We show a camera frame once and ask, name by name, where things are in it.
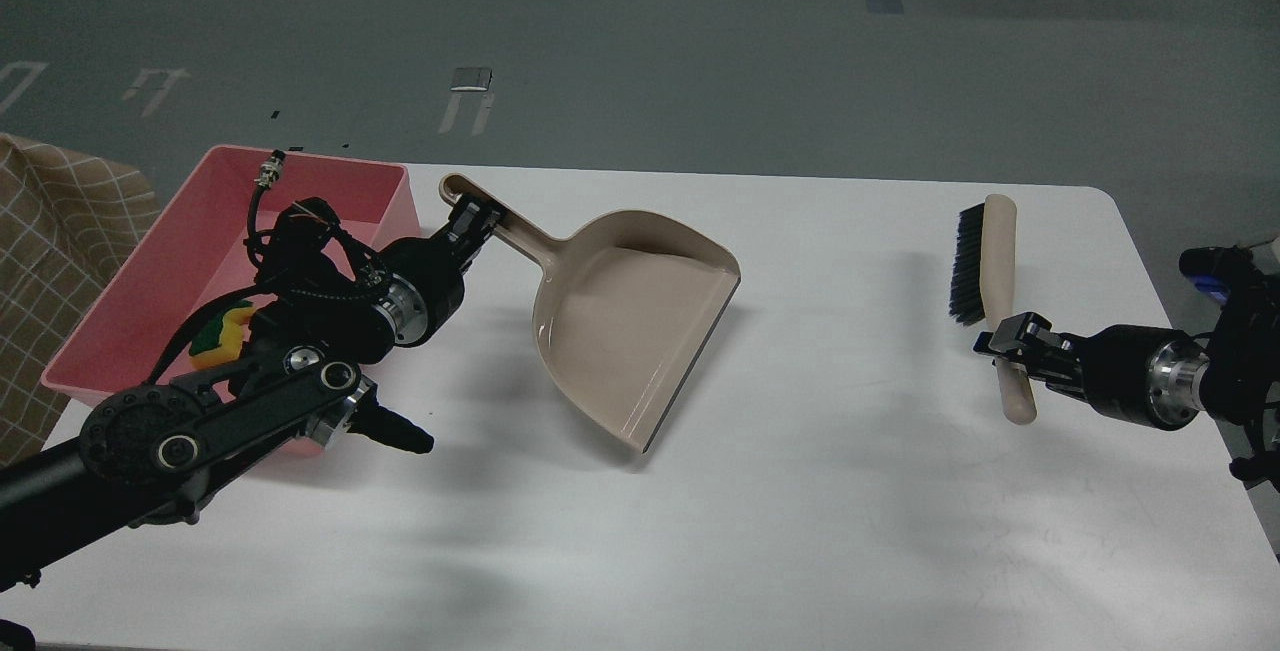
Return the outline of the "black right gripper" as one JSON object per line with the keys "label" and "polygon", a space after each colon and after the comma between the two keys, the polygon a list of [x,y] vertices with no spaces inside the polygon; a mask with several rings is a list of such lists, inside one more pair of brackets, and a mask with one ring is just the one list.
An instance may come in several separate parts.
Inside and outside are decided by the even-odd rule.
{"label": "black right gripper", "polygon": [[1207,352],[1175,329],[1110,326],[1092,336],[1057,335],[1033,312],[979,333],[973,350],[1019,365],[1029,379],[1082,400],[1110,420],[1149,428],[1184,428],[1204,413]]}

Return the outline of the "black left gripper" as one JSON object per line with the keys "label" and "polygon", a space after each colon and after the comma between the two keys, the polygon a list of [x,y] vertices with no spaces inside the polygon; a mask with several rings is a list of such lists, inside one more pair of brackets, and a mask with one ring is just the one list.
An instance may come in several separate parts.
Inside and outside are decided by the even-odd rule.
{"label": "black left gripper", "polygon": [[396,347],[420,347],[452,318],[465,299],[465,267],[494,235],[504,206],[460,194],[448,223],[433,237],[403,237],[379,251],[387,286],[375,310]]}

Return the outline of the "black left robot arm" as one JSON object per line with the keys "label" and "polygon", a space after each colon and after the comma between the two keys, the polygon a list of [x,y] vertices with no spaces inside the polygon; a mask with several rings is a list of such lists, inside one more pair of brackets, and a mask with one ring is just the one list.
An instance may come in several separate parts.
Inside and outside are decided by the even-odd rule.
{"label": "black left robot arm", "polygon": [[372,249],[326,201],[259,226],[285,153],[260,165],[244,223],[250,286],[195,310],[140,385],[100,402],[73,440],[3,469],[3,588],[140,524],[195,524],[216,492],[296,437],[362,434],[426,454],[434,437],[384,408],[364,373],[454,315],[465,272],[508,217],[460,194],[431,237]]}

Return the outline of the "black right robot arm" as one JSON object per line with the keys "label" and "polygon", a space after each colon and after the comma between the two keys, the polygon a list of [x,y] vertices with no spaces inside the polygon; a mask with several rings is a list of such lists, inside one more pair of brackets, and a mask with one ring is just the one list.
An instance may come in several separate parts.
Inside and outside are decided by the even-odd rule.
{"label": "black right robot arm", "polygon": [[1217,304],[1215,327],[1110,326],[1092,336],[1055,333],[1033,312],[979,333],[974,349],[1020,365],[1051,391],[1084,402],[1102,417],[1161,431],[1199,414],[1243,428],[1249,451],[1230,473],[1254,489],[1277,483],[1277,249],[1192,247],[1181,276]]}

